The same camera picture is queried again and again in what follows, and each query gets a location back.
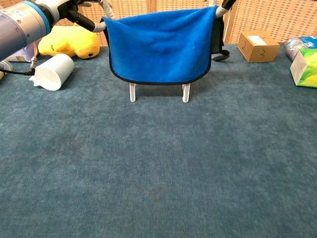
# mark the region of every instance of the blue carpet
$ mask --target blue carpet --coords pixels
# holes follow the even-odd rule
[[[107,48],[74,58],[57,92],[7,75],[0,237],[316,237],[317,89],[294,86],[283,49],[270,63],[225,49],[188,104],[149,85],[130,103]]]

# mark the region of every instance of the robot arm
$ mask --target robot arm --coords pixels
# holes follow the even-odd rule
[[[107,0],[98,2],[108,17],[114,17]],[[78,12],[84,0],[30,0],[0,10],[0,61],[49,34],[61,19],[67,18],[89,31],[100,32],[105,25],[94,23]]]

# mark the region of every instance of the cardboard box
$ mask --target cardboard box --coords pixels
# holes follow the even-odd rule
[[[247,62],[271,62],[280,44],[265,31],[245,31],[240,35],[238,48]]]
[[[291,72],[296,86],[317,88],[317,49],[300,49]]]

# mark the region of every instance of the blue towel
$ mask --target blue towel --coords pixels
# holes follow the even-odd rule
[[[103,18],[112,72],[138,84],[185,84],[211,66],[215,7]]]

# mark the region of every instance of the yellow plush toy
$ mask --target yellow plush toy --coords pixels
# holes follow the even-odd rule
[[[100,44],[96,33],[74,24],[55,26],[39,43],[39,52],[45,56],[66,54],[88,59],[99,54]]]

